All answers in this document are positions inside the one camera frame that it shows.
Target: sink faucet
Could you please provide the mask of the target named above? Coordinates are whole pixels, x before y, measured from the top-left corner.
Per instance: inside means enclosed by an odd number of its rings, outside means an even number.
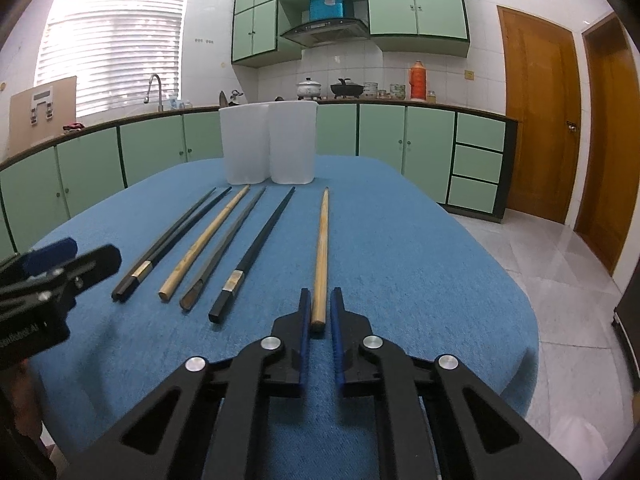
[[[154,78],[158,79],[158,111],[162,112],[164,111],[164,108],[162,108],[162,81],[160,81],[158,74],[152,74],[149,78],[149,88],[146,90],[145,105],[149,102],[149,92],[151,92],[151,85],[154,82]]]

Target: blue box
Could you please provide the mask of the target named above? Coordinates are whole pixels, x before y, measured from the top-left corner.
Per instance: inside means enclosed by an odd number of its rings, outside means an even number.
[[[352,18],[353,2],[351,0],[311,0],[309,2],[309,21],[326,18]]]

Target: blue tablecloth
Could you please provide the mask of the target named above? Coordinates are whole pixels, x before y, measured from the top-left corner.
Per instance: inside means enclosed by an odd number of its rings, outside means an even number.
[[[178,243],[126,304],[112,303],[110,292],[122,272],[212,186],[225,186],[222,160],[181,164],[111,196],[39,242],[71,236],[80,253],[110,242],[123,259],[117,276],[79,296],[68,316],[71,338],[33,359],[46,392],[45,424],[69,459],[188,357],[234,356],[268,335],[276,317],[296,309],[300,288],[313,287],[325,186],[328,285],[342,287],[347,309],[368,316],[375,333],[410,355],[457,355],[514,409],[526,412],[538,367],[538,327],[527,298],[443,209],[370,158],[318,157],[316,179],[297,187],[222,327],[207,320],[212,301],[288,186],[267,183],[190,314],[182,313],[178,300],[202,256],[168,304],[161,303],[158,289],[228,199]],[[226,224],[204,256],[225,230]],[[372,403],[337,399],[330,337],[327,330],[324,339],[311,341],[306,398],[272,400],[268,478],[377,477]]]

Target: silver bolt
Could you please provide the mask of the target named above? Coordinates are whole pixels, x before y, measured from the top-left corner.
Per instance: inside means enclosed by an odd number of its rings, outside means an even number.
[[[371,349],[380,348],[382,346],[382,338],[377,335],[368,335],[362,340],[362,344]]]
[[[444,368],[445,370],[455,370],[460,363],[453,355],[442,355],[440,359],[438,359],[438,364],[440,368]]]
[[[260,346],[265,350],[275,350],[280,346],[280,343],[281,341],[277,337],[270,335],[260,341]]]
[[[190,372],[199,372],[206,366],[207,362],[202,357],[191,357],[187,359],[184,367]]]

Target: window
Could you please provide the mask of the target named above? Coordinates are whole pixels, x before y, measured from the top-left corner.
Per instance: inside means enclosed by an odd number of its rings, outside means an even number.
[[[54,0],[34,85],[78,76],[78,116],[141,104],[154,72],[179,95],[185,2]]]

